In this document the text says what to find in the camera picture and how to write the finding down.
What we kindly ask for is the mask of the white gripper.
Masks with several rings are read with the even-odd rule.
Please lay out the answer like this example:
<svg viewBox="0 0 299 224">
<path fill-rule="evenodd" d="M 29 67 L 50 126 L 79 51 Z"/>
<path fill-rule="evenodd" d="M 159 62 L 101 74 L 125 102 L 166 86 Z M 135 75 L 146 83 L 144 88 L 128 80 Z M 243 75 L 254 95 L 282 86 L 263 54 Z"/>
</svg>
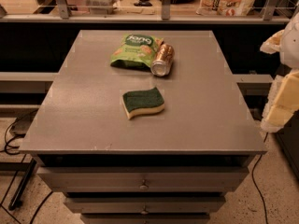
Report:
<svg viewBox="0 0 299 224">
<path fill-rule="evenodd" d="M 280 61 L 290 68 L 299 68 L 299 13 L 260 46 L 267 54 L 279 52 Z M 270 87 L 263 109 L 261 128 L 268 133 L 282 129 L 299 110 L 299 71 L 291 71 L 285 77 L 276 76 Z"/>
</svg>

